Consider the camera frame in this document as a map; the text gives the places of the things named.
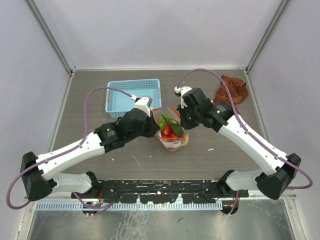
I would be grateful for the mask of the red strawberry cluster with leaves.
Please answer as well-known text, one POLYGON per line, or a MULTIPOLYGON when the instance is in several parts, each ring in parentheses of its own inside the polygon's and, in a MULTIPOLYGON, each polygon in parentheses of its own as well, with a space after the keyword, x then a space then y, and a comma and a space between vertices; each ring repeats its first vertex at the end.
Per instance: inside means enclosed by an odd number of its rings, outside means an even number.
POLYGON ((182 138, 184 135, 184 130, 180 126, 177 120, 173 119, 168 115, 162 115, 167 122, 167 125, 164 128, 160 128, 161 138, 168 141, 175 141, 178 138, 182 138), (173 119, 172 122, 168 121, 166 117, 173 119))

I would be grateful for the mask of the clear zip top bag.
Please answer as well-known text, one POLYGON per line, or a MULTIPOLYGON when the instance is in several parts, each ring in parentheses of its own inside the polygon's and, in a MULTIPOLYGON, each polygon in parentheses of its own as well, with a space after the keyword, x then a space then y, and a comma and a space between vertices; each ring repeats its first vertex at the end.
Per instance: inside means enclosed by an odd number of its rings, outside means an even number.
POLYGON ((154 120, 160 130, 156 137, 171 152, 187 145, 189 133, 181 126, 181 116, 177 110, 171 106, 162 106, 152 110, 154 120))

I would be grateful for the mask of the light blue plastic basket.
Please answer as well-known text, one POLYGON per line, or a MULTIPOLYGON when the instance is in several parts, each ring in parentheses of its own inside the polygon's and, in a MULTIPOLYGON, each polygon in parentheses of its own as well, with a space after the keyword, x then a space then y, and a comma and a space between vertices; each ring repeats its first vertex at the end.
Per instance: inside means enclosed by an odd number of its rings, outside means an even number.
MULTIPOLYGON (((136 79, 110 81, 110 88, 122 90, 137 97, 149 96, 152 99, 151 108, 157 109, 162 106, 161 86, 158 79, 136 79)), ((112 119, 122 117, 135 106, 135 102, 127 95, 108 89, 106 92, 105 111, 112 119)))

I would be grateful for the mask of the green grape bunch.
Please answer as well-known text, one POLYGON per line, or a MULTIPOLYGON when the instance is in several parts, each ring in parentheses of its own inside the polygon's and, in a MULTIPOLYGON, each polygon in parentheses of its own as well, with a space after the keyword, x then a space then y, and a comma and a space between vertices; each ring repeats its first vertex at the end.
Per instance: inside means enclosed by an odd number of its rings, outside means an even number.
MULTIPOLYGON (((173 119, 172 118, 170 118, 170 117, 165 117, 169 122, 172 122, 173 121, 173 119)), ((162 128, 164 128, 168 123, 166 122, 166 120, 165 120, 165 118, 162 116, 161 118, 160 118, 160 120, 159 120, 159 123, 158 123, 158 125, 159 125, 159 127, 162 129, 162 128)))

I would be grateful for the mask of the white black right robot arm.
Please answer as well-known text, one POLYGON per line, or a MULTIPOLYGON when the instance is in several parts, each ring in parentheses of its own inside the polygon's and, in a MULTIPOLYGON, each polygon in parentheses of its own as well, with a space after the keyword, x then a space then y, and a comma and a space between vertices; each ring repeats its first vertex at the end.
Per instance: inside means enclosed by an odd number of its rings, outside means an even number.
POLYGON ((297 174, 301 158, 272 146, 237 115, 223 101, 213 104, 200 88, 175 87, 180 97, 177 110, 181 125, 191 130, 199 125, 213 129, 240 147, 259 166, 259 170, 229 170, 220 179, 219 191, 231 197, 239 190, 259 190, 266 197, 277 200, 297 174))

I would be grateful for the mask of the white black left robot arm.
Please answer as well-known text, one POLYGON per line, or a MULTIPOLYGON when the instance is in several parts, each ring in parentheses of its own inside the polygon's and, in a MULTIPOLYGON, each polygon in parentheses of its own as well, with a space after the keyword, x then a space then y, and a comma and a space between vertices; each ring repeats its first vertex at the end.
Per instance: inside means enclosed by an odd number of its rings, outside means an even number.
POLYGON ((84 160, 122 148, 138 137, 154 137, 159 129, 153 115, 134 108, 116 121, 102 124, 82 140, 40 155, 32 151, 24 154, 20 172, 27 199, 38 201, 56 192, 97 197, 100 185, 94 174, 64 174, 63 171, 84 160))

